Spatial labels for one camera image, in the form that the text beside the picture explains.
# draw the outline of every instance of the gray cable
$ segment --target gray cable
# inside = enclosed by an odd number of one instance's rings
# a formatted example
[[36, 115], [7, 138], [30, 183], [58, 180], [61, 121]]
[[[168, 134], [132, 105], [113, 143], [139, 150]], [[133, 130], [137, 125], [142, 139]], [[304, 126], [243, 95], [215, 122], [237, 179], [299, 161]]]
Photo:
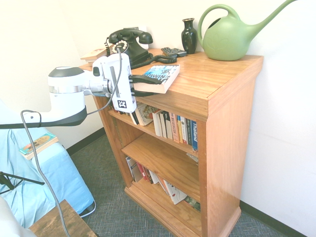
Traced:
[[47, 180], [47, 178], [46, 178], [45, 175], [43, 174], [42, 170], [40, 169], [38, 154], [37, 154], [37, 152], [36, 152], [36, 149], [35, 149], [35, 146], [34, 146], [34, 142], [33, 142], [33, 139], [32, 139], [32, 137], [31, 137], [31, 134], [30, 134], [30, 132], [29, 132], [29, 129], [28, 129], [28, 127], [27, 127], [27, 125], [26, 125], [26, 123], [25, 123], [25, 120], [24, 120], [24, 116], [23, 116], [23, 113], [24, 113], [24, 112], [36, 113], [36, 111], [23, 110], [23, 111], [21, 112], [22, 122], [23, 122], [24, 128], [25, 128], [25, 130], [26, 130], [26, 133], [28, 134], [28, 137], [29, 137], [29, 139], [30, 139], [30, 142], [31, 142], [31, 144], [32, 144], [32, 148], [33, 148], [33, 152], [34, 152], [34, 158], [35, 158], [36, 166], [37, 166], [37, 168], [38, 168], [38, 170], [39, 170], [40, 175], [42, 176], [43, 180], [44, 180], [45, 183], [47, 184], [49, 190], [51, 191], [51, 194], [53, 195], [53, 197], [54, 197], [54, 199], [55, 199], [56, 206], [57, 206], [58, 211], [59, 211], [59, 215], [60, 215], [60, 219], [61, 219], [61, 223], [62, 223], [62, 225], [63, 225], [64, 231], [65, 231], [67, 237], [70, 237], [70, 235], [69, 235], [69, 233], [68, 233], [68, 231], [67, 231], [66, 225], [65, 225], [65, 220], [64, 220], [64, 217], [63, 217], [63, 213], [62, 213], [62, 211], [61, 211], [61, 207], [60, 207], [60, 205], [59, 205], [59, 202], [58, 202], [58, 199], [57, 199], [57, 197], [56, 197], [56, 194], [55, 194], [55, 192], [53, 191], [53, 188], [51, 187], [49, 181]]
[[118, 73], [118, 81], [117, 81], [117, 83], [115, 84], [113, 93], [112, 93], [112, 95], [110, 96], [110, 99], [109, 99], [109, 101], [107, 102], [107, 104], [106, 104], [105, 106], [103, 106], [102, 108], [100, 108], [100, 109], [98, 109], [98, 110], [96, 110], [96, 111], [93, 111], [93, 112], [91, 112], [91, 113], [88, 113], [87, 115], [91, 115], [91, 114], [94, 114], [94, 113], [96, 113], [96, 112], [99, 112], [99, 111], [105, 109], [106, 107], [109, 106], [109, 104], [110, 104], [111, 101], [112, 101], [112, 98], [113, 98], [113, 96], [114, 96], [114, 92], [116, 91], [116, 89], [117, 89], [117, 87], [118, 87], [118, 84], [119, 84], [120, 74], [121, 74], [121, 72], [122, 72], [122, 56], [121, 56], [121, 54], [120, 54], [119, 48], [117, 48], [117, 50], [118, 50], [118, 54], [119, 54], [119, 73]]

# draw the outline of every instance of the metal stand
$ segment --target metal stand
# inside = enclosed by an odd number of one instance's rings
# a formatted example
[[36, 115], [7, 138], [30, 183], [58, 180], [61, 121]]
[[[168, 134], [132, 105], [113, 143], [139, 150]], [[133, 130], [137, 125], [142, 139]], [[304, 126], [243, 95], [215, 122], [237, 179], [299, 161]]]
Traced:
[[[16, 179], [20, 179], [21, 181], [19, 183], [17, 183], [17, 185], [13, 185], [9, 179], [9, 177], [12, 177], [12, 178], [16, 178]], [[15, 189], [23, 180], [25, 181], [29, 181], [29, 182], [32, 182], [32, 183], [35, 183], [35, 184], [40, 184], [40, 185], [44, 185], [45, 183], [44, 182], [39, 182], [39, 181], [36, 181], [36, 180], [32, 180], [32, 179], [27, 179], [27, 178], [23, 178], [23, 177], [20, 177], [20, 176], [16, 176], [16, 175], [13, 175], [13, 174], [7, 174], [7, 173], [3, 173], [0, 171], [0, 184], [4, 184], [4, 185], [7, 185], [8, 186], [8, 190], [0, 193], [1, 194], [4, 194], [6, 192], [9, 192], [10, 190], [13, 190]]]

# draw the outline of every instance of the white wall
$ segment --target white wall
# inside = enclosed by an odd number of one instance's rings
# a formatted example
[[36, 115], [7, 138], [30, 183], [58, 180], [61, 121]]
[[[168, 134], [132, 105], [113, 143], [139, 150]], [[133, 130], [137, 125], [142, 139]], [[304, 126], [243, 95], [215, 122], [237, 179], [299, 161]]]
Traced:
[[[58, 1], [2, 0], [0, 22], [0, 99], [18, 113], [49, 111], [48, 74], [84, 64]], [[96, 109], [92, 97], [85, 100], [89, 112]], [[101, 127], [96, 113], [79, 126], [48, 129], [68, 148]]]
[[[147, 25], [153, 35], [151, 47], [182, 48], [182, 19], [194, 17], [197, 27], [200, 16], [214, 4], [228, 4], [245, 23], [255, 24], [282, 2], [60, 0], [80, 55], [98, 47], [113, 31], [139, 24]], [[312, 0], [292, 3], [249, 49], [248, 54], [265, 59], [256, 83], [241, 197], [309, 237], [316, 237], [315, 8]], [[204, 30], [223, 15], [223, 10], [209, 14]]]

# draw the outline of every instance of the wooden side table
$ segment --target wooden side table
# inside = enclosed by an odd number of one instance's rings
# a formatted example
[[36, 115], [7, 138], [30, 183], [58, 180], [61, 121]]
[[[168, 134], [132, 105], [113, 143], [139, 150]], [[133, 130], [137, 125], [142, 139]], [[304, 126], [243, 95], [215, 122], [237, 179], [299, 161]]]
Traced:
[[[73, 208], [63, 200], [60, 203], [68, 233], [71, 237], [97, 237]], [[30, 228], [37, 237], [65, 237], [57, 207], [36, 221]]]

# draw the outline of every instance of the watering can handle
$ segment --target watering can handle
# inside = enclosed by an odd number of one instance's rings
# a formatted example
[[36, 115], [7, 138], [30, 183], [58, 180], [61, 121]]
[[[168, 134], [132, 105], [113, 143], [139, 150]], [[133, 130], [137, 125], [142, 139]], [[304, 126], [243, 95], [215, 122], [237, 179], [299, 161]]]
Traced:
[[225, 4], [217, 4], [217, 5], [213, 5], [213, 6], [209, 7], [201, 16], [201, 18], [198, 22], [198, 26], [197, 26], [197, 37], [198, 37], [198, 41], [202, 47], [203, 47], [203, 39], [202, 39], [203, 20], [210, 11], [215, 10], [215, 9], [224, 9], [224, 10], [228, 11], [228, 16], [239, 19], [237, 12], [234, 9], [232, 9], [230, 6], [227, 6]]

